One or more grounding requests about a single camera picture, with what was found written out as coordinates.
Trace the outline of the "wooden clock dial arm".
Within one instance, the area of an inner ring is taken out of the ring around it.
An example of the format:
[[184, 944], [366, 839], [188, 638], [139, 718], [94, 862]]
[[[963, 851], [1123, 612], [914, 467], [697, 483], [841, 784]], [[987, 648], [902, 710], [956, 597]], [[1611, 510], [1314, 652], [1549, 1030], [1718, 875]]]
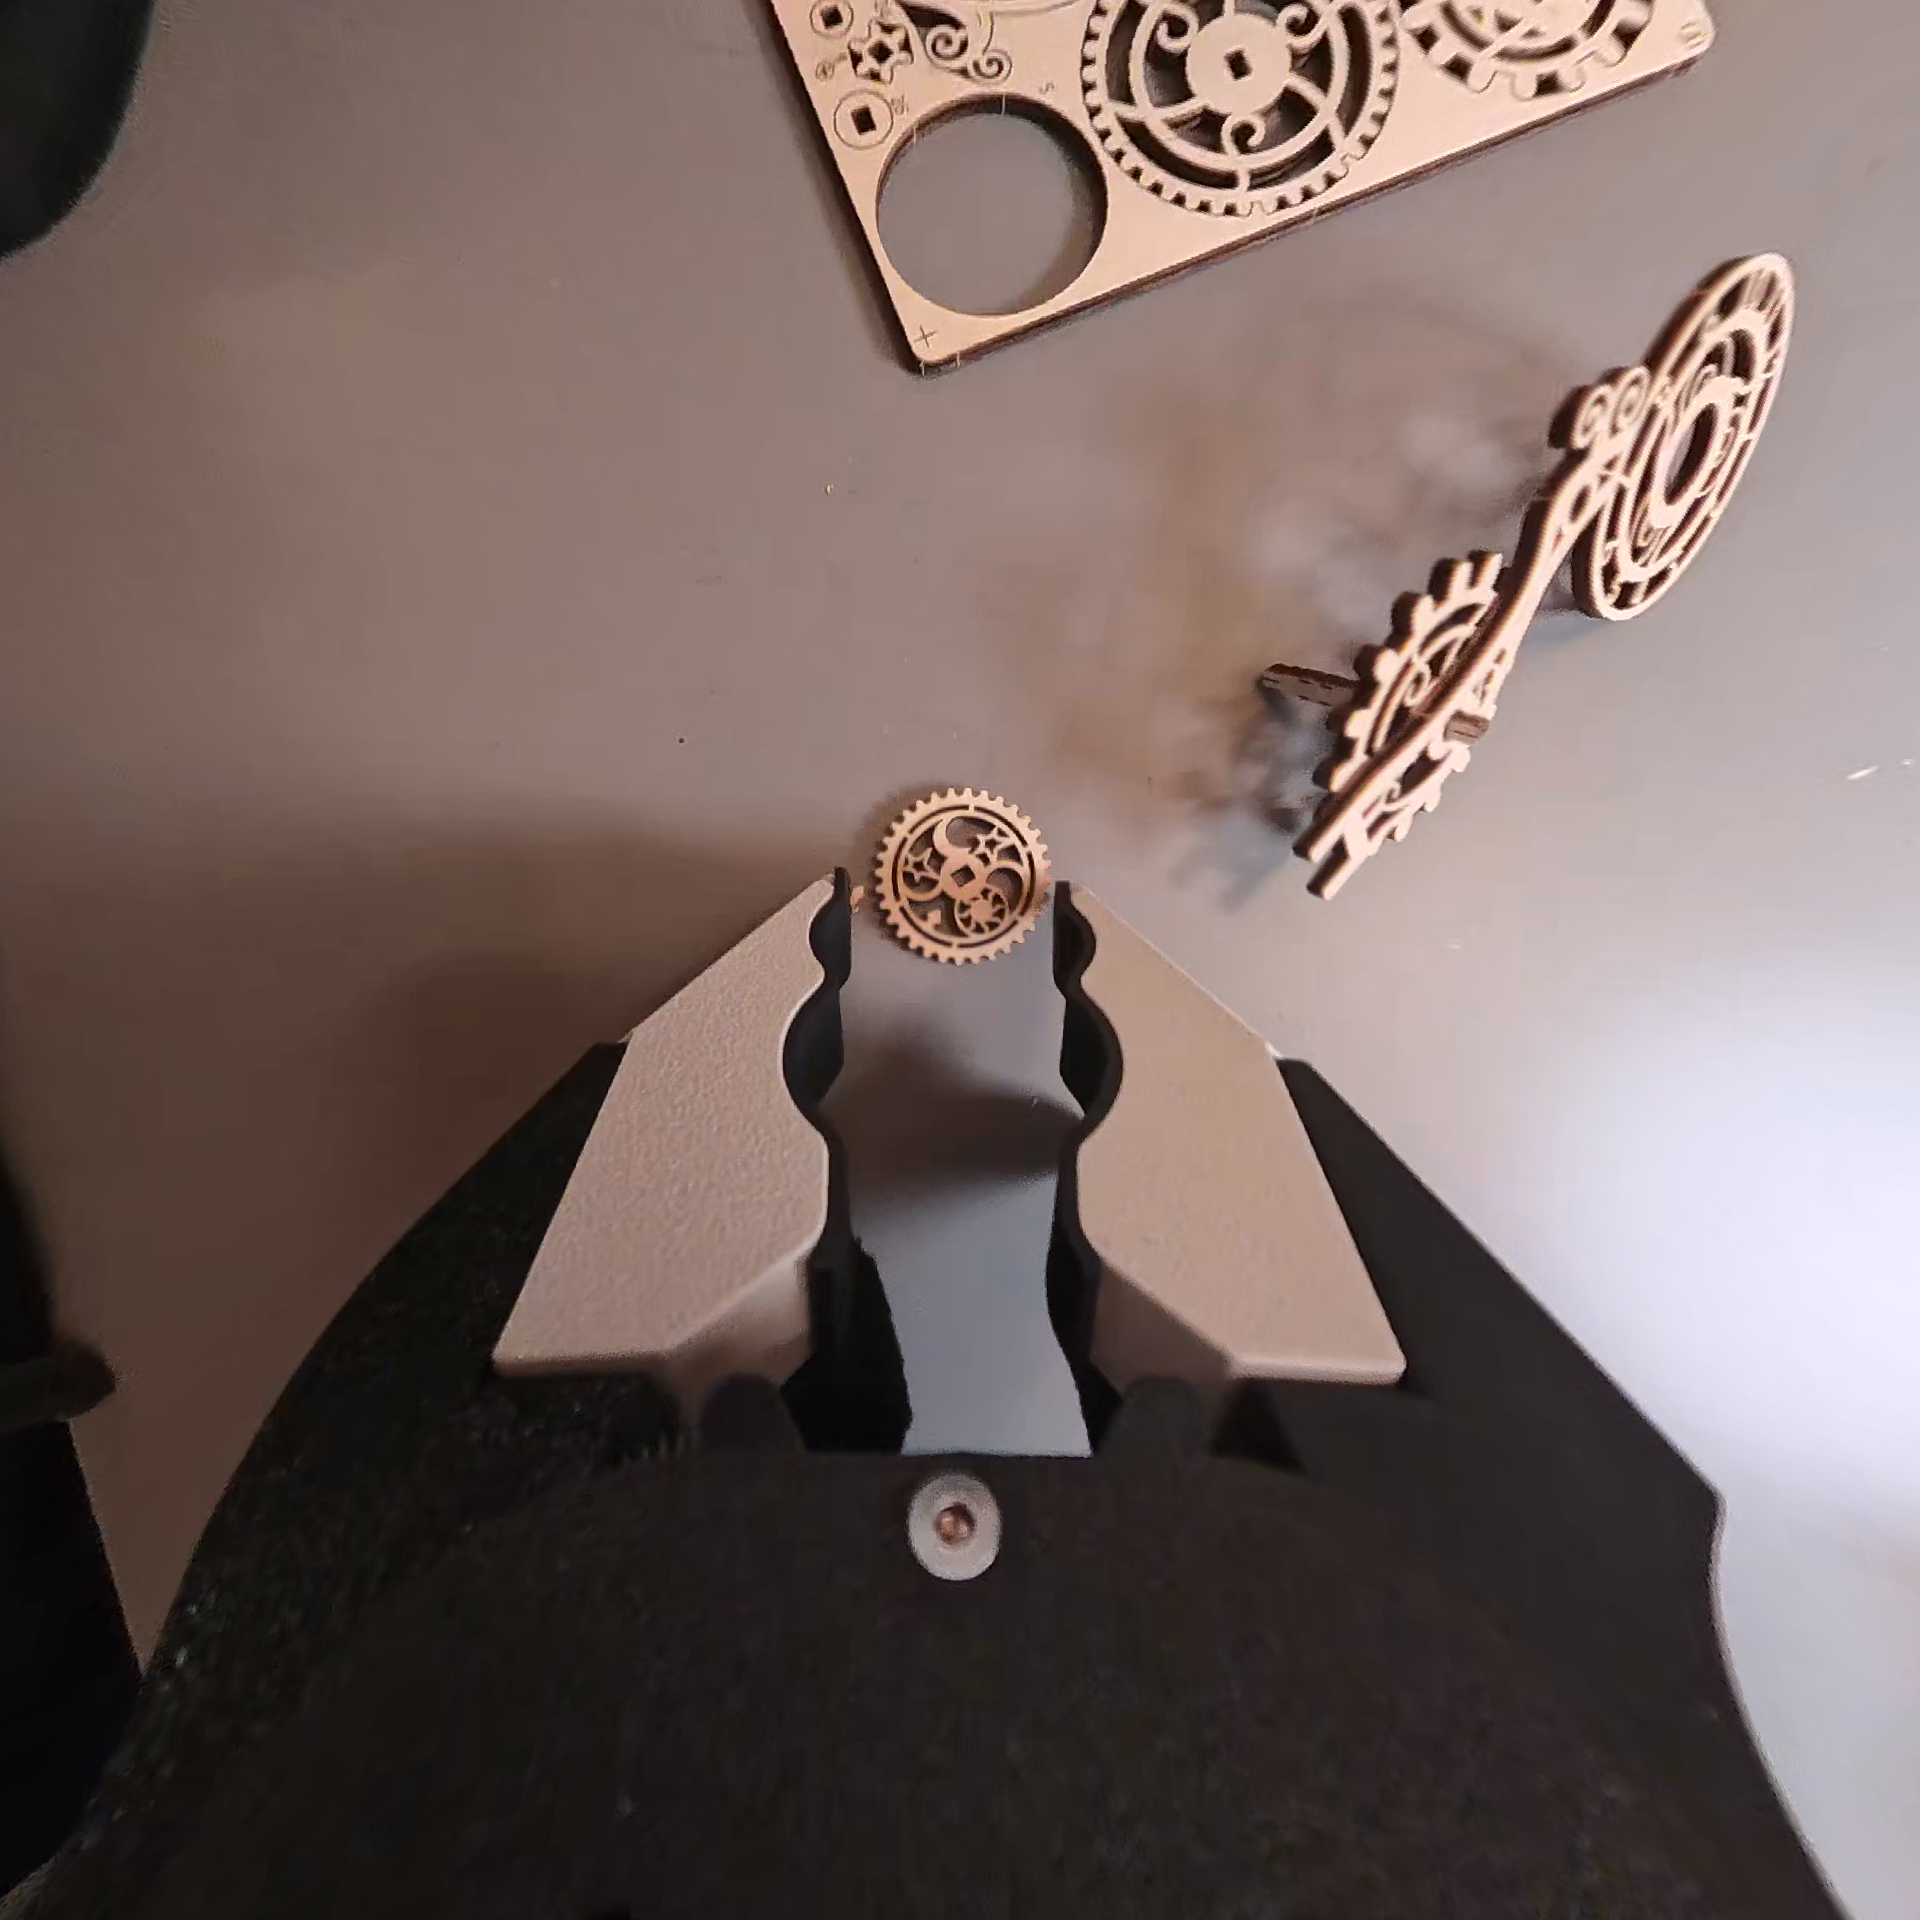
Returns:
[[1744, 480], [1793, 342], [1787, 255], [1740, 255], [1670, 312], [1638, 363], [1611, 367], [1557, 409], [1557, 467], [1529, 501], [1512, 555], [1441, 560], [1405, 591], [1333, 704], [1321, 799], [1297, 839], [1309, 892], [1333, 897], [1408, 836], [1493, 726], [1549, 587], [1585, 616], [1627, 621], [1684, 576]]

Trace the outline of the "small wooden gear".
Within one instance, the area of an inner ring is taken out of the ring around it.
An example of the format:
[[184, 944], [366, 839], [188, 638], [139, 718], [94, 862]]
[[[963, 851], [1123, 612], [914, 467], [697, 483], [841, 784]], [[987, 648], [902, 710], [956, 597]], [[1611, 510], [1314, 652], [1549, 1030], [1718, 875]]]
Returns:
[[981, 964], [1019, 947], [1051, 886], [1033, 820], [1001, 796], [948, 787], [910, 801], [881, 839], [874, 897], [900, 947]]

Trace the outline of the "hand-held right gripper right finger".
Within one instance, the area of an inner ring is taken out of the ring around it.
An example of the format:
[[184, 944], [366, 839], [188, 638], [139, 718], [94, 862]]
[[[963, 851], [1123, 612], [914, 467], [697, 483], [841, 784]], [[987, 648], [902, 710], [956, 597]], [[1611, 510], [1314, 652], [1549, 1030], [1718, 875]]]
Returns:
[[1062, 1152], [1049, 1320], [1086, 1395], [1394, 1385], [1405, 1357], [1278, 1054], [1089, 886], [1051, 911]]

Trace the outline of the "wooden sheet with gears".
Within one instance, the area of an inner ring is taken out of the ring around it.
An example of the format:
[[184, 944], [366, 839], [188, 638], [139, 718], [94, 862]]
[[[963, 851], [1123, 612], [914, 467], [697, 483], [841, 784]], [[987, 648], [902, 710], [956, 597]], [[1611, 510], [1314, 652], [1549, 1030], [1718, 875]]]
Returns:
[[[1573, 111], [1684, 73], [1700, 3], [773, 3], [787, 53], [921, 367], [1366, 200]], [[964, 113], [1058, 131], [1099, 233], [1058, 292], [969, 316], [914, 288], [881, 195]]]

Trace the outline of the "grey desk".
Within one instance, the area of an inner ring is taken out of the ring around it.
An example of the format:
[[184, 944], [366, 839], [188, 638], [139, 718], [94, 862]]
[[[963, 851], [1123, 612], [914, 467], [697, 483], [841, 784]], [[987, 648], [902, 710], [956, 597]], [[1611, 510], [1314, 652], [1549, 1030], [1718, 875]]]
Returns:
[[[939, 375], [763, 5], [173, 5], [4, 264], [4, 1126], [148, 1652], [350, 1287], [582, 1048], [982, 784], [1725, 1499], [1841, 1902], [1916, 1915], [1916, 5]], [[1309, 901], [1309, 743], [1579, 381], [1797, 276], [1686, 579], [1539, 621]]]

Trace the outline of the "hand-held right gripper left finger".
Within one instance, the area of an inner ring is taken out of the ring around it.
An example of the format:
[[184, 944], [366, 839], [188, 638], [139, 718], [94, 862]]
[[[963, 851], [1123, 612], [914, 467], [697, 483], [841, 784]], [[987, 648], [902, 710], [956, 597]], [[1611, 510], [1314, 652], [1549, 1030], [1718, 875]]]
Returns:
[[789, 1041], [837, 991], [827, 872], [628, 1033], [491, 1364], [506, 1379], [644, 1373], [672, 1395], [773, 1385], [812, 1348], [810, 1264], [833, 1152]]

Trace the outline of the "large wooden gear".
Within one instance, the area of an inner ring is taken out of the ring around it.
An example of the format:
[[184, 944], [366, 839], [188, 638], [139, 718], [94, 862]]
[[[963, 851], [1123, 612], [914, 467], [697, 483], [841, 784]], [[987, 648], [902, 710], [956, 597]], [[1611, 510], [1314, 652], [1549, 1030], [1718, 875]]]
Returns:
[[1438, 561], [1424, 591], [1400, 599], [1387, 640], [1360, 659], [1337, 712], [1305, 856], [1360, 862], [1401, 840], [1467, 767], [1515, 656], [1512, 643], [1489, 643], [1501, 621], [1499, 576], [1501, 558], [1480, 550]]

